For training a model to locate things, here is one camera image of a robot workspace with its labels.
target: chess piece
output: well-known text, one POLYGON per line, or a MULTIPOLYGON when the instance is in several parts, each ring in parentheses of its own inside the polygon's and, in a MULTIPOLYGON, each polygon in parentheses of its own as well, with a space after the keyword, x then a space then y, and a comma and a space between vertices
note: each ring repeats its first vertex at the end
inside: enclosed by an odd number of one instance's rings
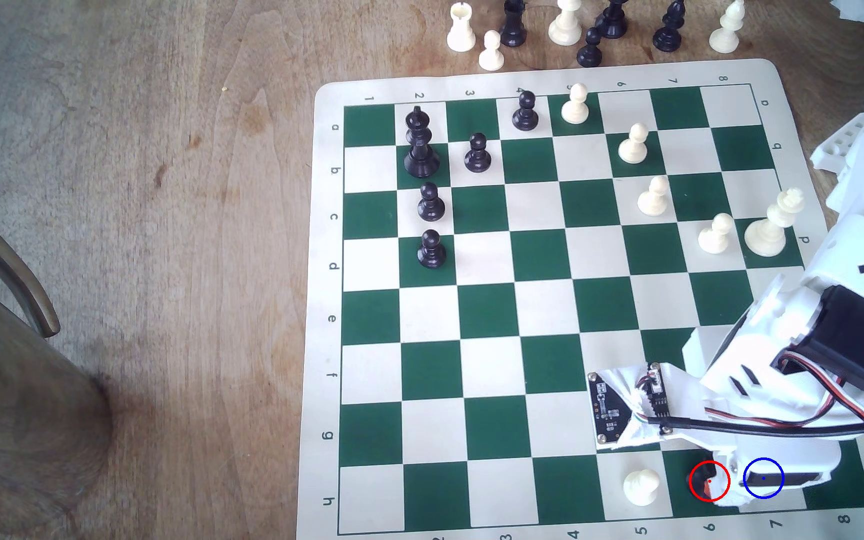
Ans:
POLYGON ((629 138, 618 145, 618 157, 626 164, 641 164, 645 160, 648 149, 645 140, 649 137, 649 129, 645 124, 634 124, 629 129, 629 138))
POLYGON ((585 46, 579 49, 575 55, 575 61, 582 68, 598 68, 602 64, 602 51, 599 50, 602 43, 602 34, 594 26, 585 31, 585 46))
POLYGON ((561 12, 549 25, 549 40, 558 45, 574 45, 582 37, 582 28, 575 12, 582 7, 582 0, 558 0, 561 12))
POLYGON ((749 224, 745 229, 745 245, 760 257, 774 257, 786 249, 786 228, 795 224, 795 215, 806 207, 806 199, 798 187, 778 194, 769 204, 765 219, 749 224))
POLYGON ((669 177, 656 176, 649 181, 649 188, 638 196, 638 209, 644 215, 662 215, 668 207, 666 193, 669 192, 669 177))
POLYGON ((662 16, 662 24, 652 35, 652 44, 663 53, 672 53, 682 46, 682 34, 679 29, 686 24, 686 1, 674 0, 665 15, 662 16))
POLYGON ((722 27, 712 32, 708 37, 708 46, 715 52, 727 55, 738 47, 738 35, 736 31, 742 28, 742 19, 745 18, 744 0, 735 0, 726 7, 726 12, 719 19, 722 27))
POLYGON ((439 170, 439 154, 429 146, 432 131, 429 129, 429 115, 418 105, 405 115, 405 125, 409 128, 405 141, 412 145, 405 154, 405 170, 415 178, 428 178, 439 170))
POLYGON ((572 84, 568 91, 568 101, 561 106, 561 119, 569 124, 581 124, 589 118, 589 106, 586 96, 589 89, 582 82, 572 84))
POLYGON ((729 247, 729 232, 736 224, 731 215, 726 213, 715 214, 712 224, 699 231, 699 247, 702 251, 711 254, 719 254, 729 247))
POLYGON ((457 53, 464 53, 475 46, 475 32, 469 24, 473 17, 473 8, 465 2, 452 4, 448 10, 452 18, 452 29, 445 37, 445 44, 457 53))

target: black pawn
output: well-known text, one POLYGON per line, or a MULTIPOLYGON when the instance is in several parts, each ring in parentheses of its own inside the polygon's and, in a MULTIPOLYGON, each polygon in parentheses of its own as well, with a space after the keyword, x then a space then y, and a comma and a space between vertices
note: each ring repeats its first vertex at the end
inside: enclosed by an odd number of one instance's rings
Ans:
POLYGON ((663 53, 672 53, 682 46, 682 35, 679 29, 686 24, 686 0, 675 0, 669 5, 662 16, 665 25, 652 36, 652 44, 663 53))
POLYGON ((436 221, 446 213, 446 203, 439 198, 439 189, 436 184, 426 181, 418 189, 422 200, 418 202, 418 217, 425 221, 436 221))
POLYGON ((429 129, 429 115, 416 105, 405 115, 405 125, 409 132, 405 141, 412 145, 405 154, 405 170, 415 178, 428 178, 439 170, 439 154, 429 146, 432 131, 429 129))
POLYGON ((473 133, 468 139, 471 150, 465 152, 465 168, 473 173, 482 173, 489 170, 492 164, 492 156, 486 150, 486 135, 473 133))
POLYGON ((446 247, 440 244, 439 234, 429 228, 422 233, 422 245, 418 248, 418 262, 426 268, 438 268, 446 262, 446 247))
POLYGON ((602 51, 599 50, 602 43, 602 34, 594 26, 585 31, 585 46, 579 49, 575 55, 576 62, 582 68, 598 68, 602 64, 602 51))
POLYGON ((539 114, 534 111, 536 107, 536 94, 529 90, 522 90, 518 94, 518 110, 511 114, 511 125, 515 129, 529 132, 539 125, 539 114))
POLYGON ((499 42, 506 47, 518 47, 525 43, 525 27, 522 26, 522 12, 525 0, 505 0, 505 24, 498 30, 499 42))

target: green square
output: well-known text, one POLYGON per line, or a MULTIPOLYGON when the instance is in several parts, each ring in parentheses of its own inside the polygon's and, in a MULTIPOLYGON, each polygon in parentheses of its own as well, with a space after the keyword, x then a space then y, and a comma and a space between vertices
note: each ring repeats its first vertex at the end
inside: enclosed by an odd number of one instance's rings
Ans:
POLYGON ((411 146, 398 146, 395 148, 397 163, 395 177, 397 178, 399 190, 418 190, 426 182, 431 182, 438 188, 445 188, 450 185, 449 144, 439 142, 430 144, 429 147, 438 154, 438 170, 428 178, 416 178, 410 175, 409 171, 405 170, 405 155, 409 153, 409 150, 412 148, 411 146))
POLYGON ((342 238, 388 239, 399 235, 395 191, 345 193, 342 201, 342 238))
POLYGON ((635 330, 639 327, 629 276, 575 279, 572 285, 581 332, 635 330))
POLYGON ((663 160, 663 147, 659 143, 658 131, 649 131, 649 136, 645 139, 645 148, 648 153, 645 154, 642 163, 626 163, 618 156, 618 145, 627 139, 629 139, 629 133, 606 134, 608 160, 612 165, 612 178, 666 174, 666 162, 663 160))
POLYGON ((734 325, 752 304, 752 288, 745 270, 689 274, 695 311, 702 326, 734 325))
POLYGON ((722 173, 669 175, 669 190, 678 221, 701 221, 732 215, 722 173))
POLYGON ((342 293, 342 345, 399 341, 399 289, 342 293))
POLYGON ((540 525, 606 521, 594 455, 537 457, 532 471, 540 525))
POLYGON ((555 149, 552 138, 521 138, 502 141, 502 170, 506 184, 556 182, 555 149))
POLYGON ((578 335, 522 337, 525 392, 573 392, 586 389, 578 335))
POLYGON ((356 104, 345 107, 344 140, 350 146, 392 146, 396 144, 394 104, 356 104))
POLYGON ((466 399, 465 444, 470 460, 528 458, 525 396, 466 399))
POLYGON ((855 440, 839 441, 842 459, 826 483, 802 488, 809 510, 864 509, 864 467, 855 440))
POLYGON ((549 120, 554 137, 606 133, 606 130, 602 127, 602 108, 599 106, 599 94, 589 93, 585 96, 585 105, 588 107, 588 118, 585 118, 585 121, 581 124, 570 124, 562 118, 562 105, 565 105, 567 101, 569 101, 569 94, 548 96, 549 120))
POLYGON ((402 463, 402 403, 339 408, 339 466, 402 463))
POLYGON ((735 220, 735 231, 738 233, 739 245, 742 247, 742 259, 746 268, 783 268, 786 266, 802 266, 802 254, 799 252, 799 240, 795 235, 795 226, 785 229, 785 249, 775 256, 755 254, 745 243, 745 230, 752 222, 763 219, 750 217, 735 220))
POLYGON ((402 343, 402 399, 462 397, 458 341, 402 343))
POLYGON ((405 531, 452 531, 472 526, 465 461, 405 465, 402 480, 405 531))
POLYGON ((453 187, 452 223, 456 235, 508 231, 505 186, 453 187))
POLYGON ((459 329, 463 339, 518 336, 516 286, 460 285, 459 329))
POLYGON ((455 240, 451 234, 439 236, 439 244, 445 248, 445 262, 438 268, 426 268, 419 263, 419 249, 423 240, 419 237, 398 240, 398 286, 401 288, 425 288, 455 285, 455 240))
POLYGON ((618 225, 616 189, 611 178, 560 181, 565 227, 618 225))
POLYGON ((712 128, 715 153, 724 171, 771 169, 772 147, 765 138, 765 129, 759 126, 731 126, 712 128))
POLYGON ((517 282, 564 280, 572 276, 563 228, 515 230, 510 236, 511 266, 517 282))
POLYGON ((660 130, 685 130, 708 128, 706 104, 702 101, 699 86, 684 88, 652 88, 652 111, 655 127, 660 130))
POLYGON ((686 256, 675 223, 625 225, 625 256, 631 275, 675 274, 686 271, 686 256))
POLYGON ((445 102, 448 141, 468 141, 474 133, 498 140, 498 109, 495 99, 466 99, 445 102))

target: white square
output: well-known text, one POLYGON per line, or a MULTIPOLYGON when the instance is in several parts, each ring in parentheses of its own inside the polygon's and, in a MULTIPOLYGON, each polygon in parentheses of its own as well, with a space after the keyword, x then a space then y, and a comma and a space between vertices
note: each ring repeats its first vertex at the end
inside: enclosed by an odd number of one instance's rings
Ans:
POLYGON ((658 132, 665 174, 715 173, 722 170, 709 128, 667 129, 658 132))
POLYGON ((538 523, 532 459, 469 461, 468 513, 473 527, 538 523))
POLYGON ((402 347, 399 343, 342 347, 342 404, 402 401, 402 347))
POLYGON ((512 123, 512 115, 519 110, 519 97, 497 99, 495 109, 498 111, 498 137, 503 141, 552 137, 549 98, 546 96, 535 96, 534 111, 538 114, 538 125, 527 131, 517 129, 512 123))
POLYGON ((468 458, 464 399, 402 401, 403 463, 444 463, 468 458))
POLYGON ((613 177, 605 134, 555 136, 552 147, 560 181, 613 177))
POLYGON ((754 126, 762 124, 756 98, 749 84, 703 86, 702 103, 708 127, 754 126))
POLYGON ((607 134, 628 134, 633 124, 645 124, 650 132, 656 128, 649 90, 602 92, 599 94, 602 127, 607 134))
POLYGON ((518 336, 462 339, 462 395, 466 398, 522 396, 525 373, 518 336))
POLYGON ((573 280, 629 275, 622 226, 567 228, 565 243, 573 280))
POLYGON ((572 279, 515 282, 520 336, 579 334, 572 279))
POLYGON ((593 409, 587 392, 528 394, 533 458, 595 454, 593 409))
POLYGON ((455 285, 398 289, 402 343, 458 339, 459 288, 455 285))
POLYGON ((399 288, 399 239, 344 240, 342 290, 399 288))
POLYGON ((355 146, 345 149, 345 193, 394 191, 399 182, 395 146, 355 146))
POLYGON ((505 205, 510 231, 566 227, 558 181, 508 183, 505 186, 505 205))
POLYGON ((630 279, 641 330, 698 326, 699 314, 689 274, 653 274, 630 279))
POLYGON ((339 469, 339 533, 404 531, 404 485, 402 465, 339 469))
POLYGON ((456 234, 453 241, 458 285, 510 284, 516 280, 508 230, 456 234))

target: black chess piece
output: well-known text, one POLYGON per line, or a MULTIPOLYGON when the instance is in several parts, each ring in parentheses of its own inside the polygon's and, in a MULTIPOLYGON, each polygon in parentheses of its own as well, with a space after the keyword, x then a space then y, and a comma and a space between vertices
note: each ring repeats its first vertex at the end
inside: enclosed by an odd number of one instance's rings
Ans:
POLYGON ((518 47, 525 43, 525 27, 522 26, 522 12, 525 0, 505 0, 505 24, 498 30, 499 42, 506 47, 518 47))
POLYGON ((405 154, 405 170, 415 178, 428 178, 439 170, 439 154, 429 146, 432 131, 429 129, 429 115, 418 105, 405 115, 405 125, 409 131, 405 141, 412 145, 405 154))
POLYGON ((446 246, 440 242, 438 232, 429 228, 422 233, 422 245, 418 248, 418 262, 426 268, 438 268, 446 262, 446 246))
POLYGON ((489 170, 489 166, 492 164, 492 155, 486 150, 486 135, 473 133, 468 138, 468 146, 471 149, 465 153, 465 168, 473 173, 489 170))
POLYGON ((602 43, 602 34, 594 26, 585 31, 585 46, 579 49, 575 55, 576 62, 582 68, 598 68, 602 64, 602 51, 599 50, 602 43))
POLYGON ((618 40, 629 31, 629 21, 625 19, 622 4, 629 0, 608 0, 608 6, 595 19, 595 28, 606 40, 618 40))
POLYGON ((518 110, 511 114, 511 125, 515 129, 529 132, 539 125, 539 114, 534 111, 536 107, 536 94, 529 90, 522 90, 518 94, 518 110))
POLYGON ((672 53, 682 46, 682 34, 679 29, 686 24, 686 0, 674 0, 662 16, 665 25, 655 31, 652 44, 663 53, 672 53))
POLYGON ((437 221, 446 213, 446 203, 439 198, 439 189, 436 184, 426 181, 418 189, 422 200, 418 202, 418 217, 425 221, 437 221))

